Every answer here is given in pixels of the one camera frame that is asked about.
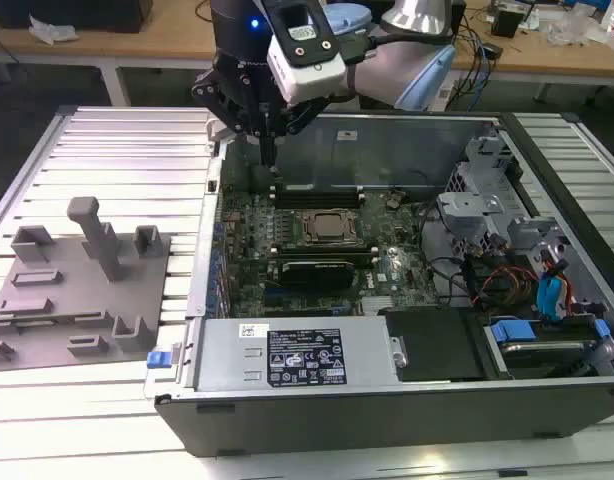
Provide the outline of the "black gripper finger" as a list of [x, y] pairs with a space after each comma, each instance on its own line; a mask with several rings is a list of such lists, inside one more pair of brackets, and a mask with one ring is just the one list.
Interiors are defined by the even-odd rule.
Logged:
[[258, 142], [260, 161], [269, 165], [269, 135], [265, 116], [247, 71], [223, 75], [207, 71], [192, 87], [193, 98], [235, 134]]
[[289, 106], [284, 101], [274, 101], [268, 110], [268, 165], [274, 166], [277, 143], [287, 135], [300, 133], [328, 105], [328, 99], [319, 97]]

